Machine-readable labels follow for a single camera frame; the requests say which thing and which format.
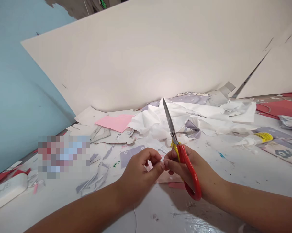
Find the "scissor blade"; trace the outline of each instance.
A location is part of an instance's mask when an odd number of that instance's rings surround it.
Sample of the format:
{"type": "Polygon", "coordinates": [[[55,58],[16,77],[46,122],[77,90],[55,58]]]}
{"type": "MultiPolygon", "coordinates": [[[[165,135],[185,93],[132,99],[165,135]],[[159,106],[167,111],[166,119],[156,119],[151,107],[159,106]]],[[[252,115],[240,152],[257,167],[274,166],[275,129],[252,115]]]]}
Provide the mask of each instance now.
{"type": "Polygon", "coordinates": [[[176,145],[178,145],[178,141],[177,141],[177,138],[176,138],[174,125],[173,125],[173,122],[172,122],[172,118],[171,118],[168,106],[166,105],[166,102],[165,102],[164,98],[162,100],[163,100],[163,107],[164,107],[164,110],[165,110],[166,119],[168,120],[168,125],[169,125],[169,128],[170,128],[172,140],[176,145]]]}

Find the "white board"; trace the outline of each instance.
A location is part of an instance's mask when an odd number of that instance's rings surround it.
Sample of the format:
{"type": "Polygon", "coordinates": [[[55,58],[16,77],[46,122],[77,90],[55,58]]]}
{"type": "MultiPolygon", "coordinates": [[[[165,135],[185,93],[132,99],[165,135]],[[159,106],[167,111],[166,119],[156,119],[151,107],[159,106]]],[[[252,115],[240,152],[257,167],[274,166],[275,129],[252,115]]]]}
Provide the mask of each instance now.
{"type": "Polygon", "coordinates": [[[292,92],[292,24],[271,48],[238,98],[292,92]]]}
{"type": "Polygon", "coordinates": [[[75,114],[115,111],[239,87],[291,21],[292,0],[130,0],[22,45],[75,114]]]}

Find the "left hand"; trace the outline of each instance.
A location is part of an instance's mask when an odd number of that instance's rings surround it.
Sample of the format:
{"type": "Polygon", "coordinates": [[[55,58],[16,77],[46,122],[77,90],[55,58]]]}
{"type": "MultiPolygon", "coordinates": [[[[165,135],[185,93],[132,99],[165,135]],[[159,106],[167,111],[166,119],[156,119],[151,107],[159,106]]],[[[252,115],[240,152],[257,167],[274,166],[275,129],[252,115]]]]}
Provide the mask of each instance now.
{"type": "Polygon", "coordinates": [[[145,148],[130,159],[123,175],[116,181],[120,195],[128,205],[143,199],[163,173],[165,166],[160,160],[161,156],[152,148],[145,148]],[[149,172],[145,168],[148,160],[153,165],[149,172]]]}

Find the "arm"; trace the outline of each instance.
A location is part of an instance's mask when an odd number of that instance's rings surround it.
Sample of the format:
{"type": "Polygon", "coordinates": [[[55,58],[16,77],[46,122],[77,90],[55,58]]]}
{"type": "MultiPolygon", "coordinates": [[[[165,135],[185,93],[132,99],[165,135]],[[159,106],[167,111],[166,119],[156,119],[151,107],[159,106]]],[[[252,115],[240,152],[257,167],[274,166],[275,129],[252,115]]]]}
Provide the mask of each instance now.
{"type": "Polygon", "coordinates": [[[118,181],[62,207],[26,233],[102,232],[149,192],[164,171],[160,159],[156,150],[142,150],[131,158],[118,181]],[[144,167],[148,160],[154,166],[149,172],[144,167]]]}
{"type": "MultiPolygon", "coordinates": [[[[199,178],[202,197],[205,200],[262,232],[292,232],[292,198],[228,182],[197,152],[185,147],[199,178]]],[[[169,170],[170,174],[179,174],[193,187],[186,165],[176,162],[176,157],[174,150],[165,156],[166,170],[169,170]]]]}

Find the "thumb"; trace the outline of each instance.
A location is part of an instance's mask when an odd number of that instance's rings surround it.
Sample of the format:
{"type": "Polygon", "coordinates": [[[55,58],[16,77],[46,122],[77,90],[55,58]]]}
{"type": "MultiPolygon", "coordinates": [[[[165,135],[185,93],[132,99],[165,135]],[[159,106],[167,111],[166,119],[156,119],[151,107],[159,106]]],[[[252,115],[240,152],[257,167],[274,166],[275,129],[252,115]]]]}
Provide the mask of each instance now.
{"type": "Polygon", "coordinates": [[[178,174],[180,177],[182,177],[185,181],[188,180],[188,178],[190,177],[190,173],[189,173],[189,170],[187,168],[187,166],[183,163],[179,163],[179,162],[175,162],[173,160],[169,160],[169,159],[166,159],[164,161],[164,164],[165,166],[175,172],[176,174],[178,174]]]}
{"type": "Polygon", "coordinates": [[[159,176],[163,173],[165,166],[162,162],[157,163],[149,172],[147,172],[146,176],[149,182],[154,183],[159,176]]]}

